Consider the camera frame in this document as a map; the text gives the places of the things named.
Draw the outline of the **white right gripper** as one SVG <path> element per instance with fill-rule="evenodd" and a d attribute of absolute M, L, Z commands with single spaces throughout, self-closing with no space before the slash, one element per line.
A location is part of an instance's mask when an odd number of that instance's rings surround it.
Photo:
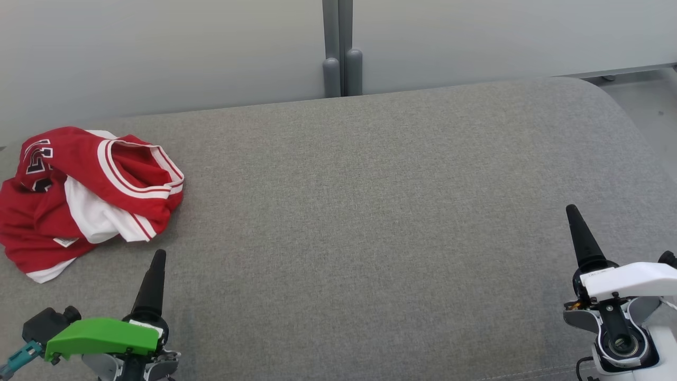
<path fill-rule="evenodd" d="M 566 206 L 569 231 L 582 287 L 589 299 L 599 302 L 615 297 L 676 296 L 676 270 L 656 262 L 619 266 L 607 260 L 577 206 Z"/>

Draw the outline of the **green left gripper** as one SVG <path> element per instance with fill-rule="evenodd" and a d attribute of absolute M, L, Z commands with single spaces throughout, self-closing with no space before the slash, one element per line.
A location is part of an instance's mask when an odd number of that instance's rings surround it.
<path fill-rule="evenodd" d="M 164 299 L 164 281 L 167 253 L 157 249 L 146 271 L 133 304 L 135 316 L 161 316 Z M 68 361 L 72 355 L 115 354 L 148 356 L 167 342 L 169 327 L 160 319 L 143 322 L 106 317 L 77 319 L 70 322 L 64 314 L 49 313 L 56 323 L 56 331 L 44 345 L 44 359 Z"/>

